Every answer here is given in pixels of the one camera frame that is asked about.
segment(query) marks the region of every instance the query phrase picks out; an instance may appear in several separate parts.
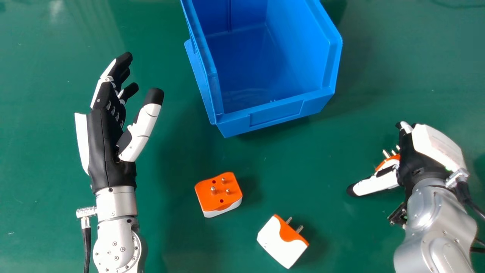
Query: robotic hand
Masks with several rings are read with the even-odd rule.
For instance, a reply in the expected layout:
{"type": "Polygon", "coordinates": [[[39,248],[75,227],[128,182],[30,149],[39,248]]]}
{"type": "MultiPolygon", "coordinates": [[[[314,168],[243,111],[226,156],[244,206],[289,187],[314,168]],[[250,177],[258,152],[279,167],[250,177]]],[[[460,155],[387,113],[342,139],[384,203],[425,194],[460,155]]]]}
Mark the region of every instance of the robotic hand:
{"type": "Polygon", "coordinates": [[[91,112],[75,114],[79,153],[84,171],[91,177],[96,206],[81,208],[84,237],[84,272],[89,271],[91,226],[97,215],[97,241],[93,261],[99,272],[142,273],[146,244],[139,234],[136,217],[135,160],[143,150],[162,108],[163,91],[151,88],[142,108],[123,132],[127,100],[138,91],[132,83],[121,89],[133,60],[127,52],[114,59],[97,82],[91,112]]]}
{"type": "Polygon", "coordinates": [[[464,206],[485,219],[472,202],[469,173],[458,145],[440,131],[423,124],[400,122],[399,154],[386,151],[376,173],[347,188],[363,196],[403,186],[405,202],[388,217],[405,230],[404,242],[394,253],[397,273],[472,273],[470,251],[477,223],[464,206]]]}

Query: flat metal prong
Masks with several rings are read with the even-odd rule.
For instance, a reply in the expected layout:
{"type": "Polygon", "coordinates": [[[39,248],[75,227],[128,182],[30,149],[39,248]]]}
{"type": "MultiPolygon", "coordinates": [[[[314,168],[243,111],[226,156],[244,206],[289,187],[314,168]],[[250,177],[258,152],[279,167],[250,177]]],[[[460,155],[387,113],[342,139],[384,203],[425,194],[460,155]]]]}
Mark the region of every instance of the flat metal prong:
{"type": "Polygon", "coordinates": [[[297,229],[296,229],[296,233],[300,233],[301,231],[303,230],[303,226],[300,225],[297,229]]]}
{"type": "Polygon", "coordinates": [[[382,154],[386,157],[386,158],[390,158],[391,156],[389,155],[389,153],[386,151],[386,150],[382,150],[382,154]]]}

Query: blue storage box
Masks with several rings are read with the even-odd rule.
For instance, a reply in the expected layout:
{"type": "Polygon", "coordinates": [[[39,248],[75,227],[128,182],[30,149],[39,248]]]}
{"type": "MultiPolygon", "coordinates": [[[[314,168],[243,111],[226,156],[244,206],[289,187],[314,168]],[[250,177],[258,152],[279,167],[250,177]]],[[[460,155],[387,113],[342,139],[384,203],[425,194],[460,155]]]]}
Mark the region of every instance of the blue storage box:
{"type": "Polygon", "coordinates": [[[318,0],[181,0],[185,49],[224,137],[319,113],[342,38],[318,0]]]}

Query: orange and white plug adapter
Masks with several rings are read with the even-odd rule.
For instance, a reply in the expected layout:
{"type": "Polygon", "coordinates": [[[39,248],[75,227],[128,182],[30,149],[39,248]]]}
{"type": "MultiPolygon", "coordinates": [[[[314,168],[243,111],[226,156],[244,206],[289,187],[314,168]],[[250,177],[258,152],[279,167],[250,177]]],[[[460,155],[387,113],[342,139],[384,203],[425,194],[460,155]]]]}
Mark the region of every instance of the orange and white plug adapter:
{"type": "Polygon", "coordinates": [[[286,269],[290,269],[309,246],[307,240],[299,234],[303,226],[294,230],[289,225],[291,220],[291,217],[284,221],[278,215],[273,215],[259,231],[256,239],[286,269]]]}
{"type": "Polygon", "coordinates": [[[206,218],[233,210],[243,201],[243,193],[232,172],[200,181],[195,185],[195,193],[206,218]]]}

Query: green tabletop surface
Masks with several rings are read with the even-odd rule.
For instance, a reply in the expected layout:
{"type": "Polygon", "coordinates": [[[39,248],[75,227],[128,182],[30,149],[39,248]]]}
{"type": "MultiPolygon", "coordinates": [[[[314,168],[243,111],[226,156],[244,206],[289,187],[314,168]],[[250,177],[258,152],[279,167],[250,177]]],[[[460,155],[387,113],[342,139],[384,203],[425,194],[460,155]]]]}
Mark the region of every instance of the green tabletop surface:
{"type": "MultiPolygon", "coordinates": [[[[150,87],[165,91],[137,160],[147,273],[286,272],[256,242],[273,214],[292,216],[310,243],[291,272],[393,272],[404,231],[386,217],[404,190],[352,198],[346,188],[394,147],[401,120],[461,146],[485,208],[485,1],[323,6],[344,41],[335,96],[317,115],[225,139],[202,103],[178,0],[0,0],[0,273],[82,272],[75,211],[95,197],[74,112],[88,112],[100,74],[125,51],[127,83],[140,85],[127,120],[150,87]],[[205,219],[194,185],[225,171],[242,204],[205,219]]],[[[484,255],[471,260],[485,272],[484,255]]]]}

